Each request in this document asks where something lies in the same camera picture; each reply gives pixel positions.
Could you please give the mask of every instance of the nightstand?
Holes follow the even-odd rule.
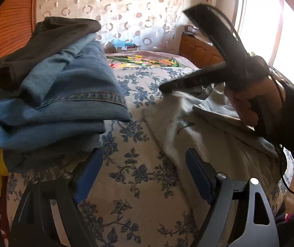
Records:
[[[181,36],[179,55],[190,60],[198,68],[224,61],[214,46],[185,34]]]

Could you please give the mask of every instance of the cardboard box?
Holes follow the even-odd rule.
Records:
[[[118,47],[116,49],[116,53],[131,52],[131,51],[138,51],[138,50],[140,50],[139,45],[125,46],[125,47]]]

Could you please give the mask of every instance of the denim fabric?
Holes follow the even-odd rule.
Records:
[[[9,172],[24,173],[31,169],[47,168],[53,162],[66,158],[69,162],[77,153],[89,153],[95,147],[100,147],[100,135],[84,134],[65,138],[46,147],[36,150],[19,152],[4,150],[3,159]]]
[[[16,98],[0,98],[1,149],[35,150],[76,135],[101,134],[104,120],[130,121],[100,43],[86,44],[87,38],[93,39],[89,34],[37,65]],[[77,44],[85,45],[75,56]]]

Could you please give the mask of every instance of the hand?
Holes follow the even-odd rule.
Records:
[[[276,82],[285,101],[285,89],[278,81]],[[275,83],[270,77],[253,83],[245,90],[236,93],[225,87],[225,95],[245,125],[256,126],[258,124],[258,115],[251,109],[251,103],[249,102],[250,99],[256,96],[264,96],[266,98],[270,110],[275,114],[278,121],[280,121],[282,109],[281,97]]]

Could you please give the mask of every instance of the black plastic bracket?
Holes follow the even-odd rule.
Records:
[[[186,164],[203,199],[212,198],[213,191],[216,190],[215,200],[209,200],[211,208],[190,247],[218,246],[231,202],[235,199],[238,200],[238,208],[229,244],[226,246],[279,247],[273,213],[256,178],[251,178],[248,182],[232,181],[226,174],[216,173],[192,148],[186,152]]]
[[[90,190],[102,165],[102,152],[94,149],[86,161],[77,165],[73,173],[41,182],[30,180],[13,220],[9,247],[64,247],[54,224],[50,200],[57,200],[60,217],[72,247],[97,247],[90,234],[75,198]]]

